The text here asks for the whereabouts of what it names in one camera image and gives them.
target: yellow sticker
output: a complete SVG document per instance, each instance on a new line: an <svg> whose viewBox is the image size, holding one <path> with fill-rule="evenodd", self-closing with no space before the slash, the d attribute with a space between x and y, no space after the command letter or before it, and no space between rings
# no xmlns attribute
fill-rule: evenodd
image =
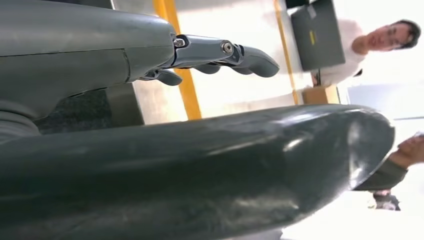
<svg viewBox="0 0 424 240"><path fill-rule="evenodd" d="M309 31L310 36L310 43L312 43L312 46L315 45L315 34L313 31Z"/></svg>

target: cardboard box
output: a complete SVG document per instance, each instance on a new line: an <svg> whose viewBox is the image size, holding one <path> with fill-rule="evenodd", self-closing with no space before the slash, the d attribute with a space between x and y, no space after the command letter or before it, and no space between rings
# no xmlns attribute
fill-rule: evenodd
<svg viewBox="0 0 424 240"><path fill-rule="evenodd" d="M302 97L304 104L340 104L336 85L307 88Z"/></svg>

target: screw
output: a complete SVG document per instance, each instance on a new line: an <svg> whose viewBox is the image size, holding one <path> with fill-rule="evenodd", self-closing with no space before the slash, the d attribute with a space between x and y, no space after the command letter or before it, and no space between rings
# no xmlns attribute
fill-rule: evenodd
<svg viewBox="0 0 424 240"><path fill-rule="evenodd" d="M229 41L222 41L221 48L222 51L227 55L232 54L234 51L233 45Z"/></svg>
<svg viewBox="0 0 424 240"><path fill-rule="evenodd" d="M186 41L181 38L177 38L173 41L173 45L177 48L184 47L186 45Z"/></svg>

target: yellow stripe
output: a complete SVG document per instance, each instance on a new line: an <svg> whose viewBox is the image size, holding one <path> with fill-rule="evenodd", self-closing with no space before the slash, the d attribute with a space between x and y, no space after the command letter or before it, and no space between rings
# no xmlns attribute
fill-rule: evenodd
<svg viewBox="0 0 424 240"><path fill-rule="evenodd" d="M157 15L172 24L176 34L181 34L174 0L153 0L153 6ZM202 114L192 73L189 69L175 69L175 73L182 78L182 83L178 86L188 119L201 119Z"/></svg>
<svg viewBox="0 0 424 240"><path fill-rule="evenodd" d="M292 64L290 63L289 51L288 51L287 43L286 43L286 36L284 34L283 19L281 18L281 12L283 10L280 5L280 0L274 0L274 8L275 8L275 15L277 17L277 23L278 23L279 34L281 37L282 48L284 50L285 64L287 65L288 77L290 78L290 83L291 83L291 90L292 90L291 94L293 95L294 104L298 105L299 98L298 98L298 93L296 92L296 85L295 85L295 80L293 78Z"/></svg>
<svg viewBox="0 0 424 240"><path fill-rule="evenodd" d="M313 45L315 45L315 34L313 31L309 31L309 36L310 36L310 43Z"/></svg>

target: gray robotic arm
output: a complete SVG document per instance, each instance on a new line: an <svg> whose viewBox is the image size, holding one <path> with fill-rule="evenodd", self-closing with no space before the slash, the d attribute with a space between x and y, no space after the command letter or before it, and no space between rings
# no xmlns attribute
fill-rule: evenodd
<svg viewBox="0 0 424 240"><path fill-rule="evenodd" d="M63 98L135 80L178 85L167 69L275 75L264 52L227 40L176 35L165 20L37 0L0 2L0 111L39 119Z"/></svg>

